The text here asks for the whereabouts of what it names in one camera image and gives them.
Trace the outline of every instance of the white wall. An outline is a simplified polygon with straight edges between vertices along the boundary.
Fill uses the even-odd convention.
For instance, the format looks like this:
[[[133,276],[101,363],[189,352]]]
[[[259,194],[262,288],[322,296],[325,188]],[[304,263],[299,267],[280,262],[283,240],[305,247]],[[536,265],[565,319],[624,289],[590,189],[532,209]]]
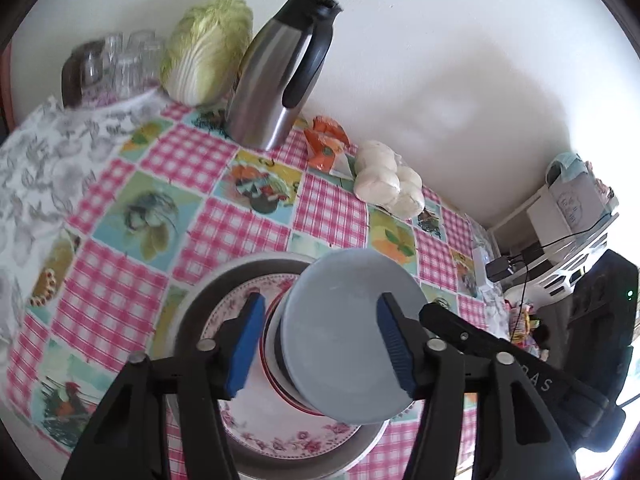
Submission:
[[[204,1],[40,0],[14,39],[17,117],[59,94],[76,44],[110,29],[168,34]],[[285,0],[247,1],[257,30]],[[620,196],[617,245],[640,254],[640,61],[599,0],[338,1],[344,12],[308,112],[331,114],[355,140],[387,142],[485,224],[573,147]]]

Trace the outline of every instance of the orange package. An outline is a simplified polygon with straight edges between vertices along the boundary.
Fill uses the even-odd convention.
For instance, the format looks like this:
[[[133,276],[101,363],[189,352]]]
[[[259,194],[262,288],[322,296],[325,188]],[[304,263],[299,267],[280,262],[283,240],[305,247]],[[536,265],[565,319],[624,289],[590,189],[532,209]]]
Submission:
[[[350,142],[340,124],[322,116],[314,118],[313,124],[313,128],[304,131],[309,166],[323,173],[353,180],[349,159],[344,151]]]

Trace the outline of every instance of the gray bowl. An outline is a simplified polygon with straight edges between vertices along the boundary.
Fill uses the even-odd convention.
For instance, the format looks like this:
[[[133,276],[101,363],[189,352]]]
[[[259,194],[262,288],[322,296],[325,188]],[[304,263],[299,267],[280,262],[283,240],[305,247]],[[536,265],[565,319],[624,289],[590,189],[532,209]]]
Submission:
[[[257,253],[232,260],[204,277],[178,307],[167,333],[165,355],[181,354],[200,339],[213,308],[236,286],[265,274],[300,274],[314,260],[295,253]],[[175,420],[180,420],[177,399],[167,396]],[[361,426],[351,438],[320,456],[285,460],[261,455],[232,438],[227,442],[236,469],[244,478],[260,480],[316,480],[344,473],[378,443],[388,421]]]

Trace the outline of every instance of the checkered tablecloth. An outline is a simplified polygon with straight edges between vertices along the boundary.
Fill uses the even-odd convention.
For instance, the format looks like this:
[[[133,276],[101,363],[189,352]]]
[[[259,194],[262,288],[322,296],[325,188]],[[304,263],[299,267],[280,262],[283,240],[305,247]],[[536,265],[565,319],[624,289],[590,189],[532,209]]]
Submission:
[[[41,280],[50,286],[44,300],[26,302],[3,388],[12,409],[63,452],[71,452],[81,429],[61,418],[52,430],[52,397],[82,394],[91,412],[127,355],[150,351],[166,334],[191,287],[245,254],[320,256],[369,246],[396,259],[428,300],[444,298],[486,327],[469,221],[435,192],[424,187],[424,215],[402,222],[357,200],[353,183],[308,170],[302,132],[293,130],[272,153],[255,153],[207,126],[205,116],[173,104],[152,128],[133,132],[43,259]],[[420,410],[393,420],[345,478],[401,478]],[[461,463],[472,456],[475,430],[475,403],[467,399]],[[172,474],[186,478],[172,420],[168,439]]]

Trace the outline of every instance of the metal bolt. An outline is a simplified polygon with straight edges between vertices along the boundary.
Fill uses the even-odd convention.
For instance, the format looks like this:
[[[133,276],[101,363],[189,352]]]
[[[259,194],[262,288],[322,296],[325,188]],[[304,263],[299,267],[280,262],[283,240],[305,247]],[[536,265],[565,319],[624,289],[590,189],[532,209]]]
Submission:
[[[146,354],[142,350],[136,350],[134,352],[131,352],[127,357],[127,361],[129,361],[133,365],[139,365],[145,359],[146,359]]]
[[[442,339],[432,338],[427,341],[427,346],[436,352],[442,352],[447,344]]]
[[[201,352],[208,352],[216,347],[216,342],[213,339],[201,339],[196,344],[196,348]]]
[[[498,362],[503,365],[512,365],[516,360],[508,352],[498,352],[498,355],[495,358],[498,359]]]

